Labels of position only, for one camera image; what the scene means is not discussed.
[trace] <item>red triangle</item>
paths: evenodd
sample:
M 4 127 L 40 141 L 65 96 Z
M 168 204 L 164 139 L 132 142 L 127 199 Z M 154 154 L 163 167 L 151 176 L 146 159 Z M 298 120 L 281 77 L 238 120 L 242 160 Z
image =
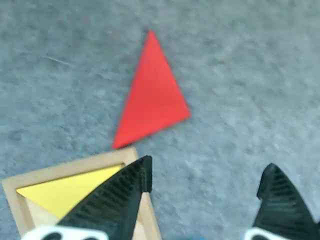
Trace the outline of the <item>red triangle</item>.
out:
M 112 147 L 124 147 L 190 115 L 156 34 L 149 31 Z

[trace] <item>yellow triangle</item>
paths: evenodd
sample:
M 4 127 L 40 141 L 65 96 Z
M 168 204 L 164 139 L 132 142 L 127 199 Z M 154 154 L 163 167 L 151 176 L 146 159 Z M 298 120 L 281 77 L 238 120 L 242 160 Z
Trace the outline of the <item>yellow triangle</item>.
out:
M 85 196 L 121 168 L 121 165 L 112 166 L 22 187 L 16 191 L 61 219 Z

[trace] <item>carpet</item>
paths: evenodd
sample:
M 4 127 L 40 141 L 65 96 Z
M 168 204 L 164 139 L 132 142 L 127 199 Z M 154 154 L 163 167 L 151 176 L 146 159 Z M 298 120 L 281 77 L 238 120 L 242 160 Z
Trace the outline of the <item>carpet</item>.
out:
M 0 178 L 111 150 L 147 29 L 192 117 L 151 155 L 164 240 L 241 239 L 278 164 L 320 218 L 320 2 L 2 0 Z M 1 239 L 19 239 L 0 190 Z

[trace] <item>tangram piece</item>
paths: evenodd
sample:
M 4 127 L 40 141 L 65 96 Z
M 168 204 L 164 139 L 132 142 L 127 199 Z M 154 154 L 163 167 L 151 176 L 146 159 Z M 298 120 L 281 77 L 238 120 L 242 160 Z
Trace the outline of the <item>tangram piece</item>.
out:
M 149 31 L 112 147 L 126 146 L 190 115 L 156 34 Z
M 122 168 L 121 165 L 85 172 L 19 188 L 16 191 L 57 218 L 65 216 L 92 190 Z

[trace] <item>gray carpet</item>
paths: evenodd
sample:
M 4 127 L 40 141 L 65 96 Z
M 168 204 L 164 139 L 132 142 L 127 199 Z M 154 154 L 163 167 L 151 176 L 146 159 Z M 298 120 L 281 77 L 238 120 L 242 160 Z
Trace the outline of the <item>gray carpet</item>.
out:
M 318 219 L 319 24 L 317 0 L 1 0 L 0 178 L 111 149 L 149 28 L 192 112 L 134 144 L 163 238 L 241 239 L 270 162 Z

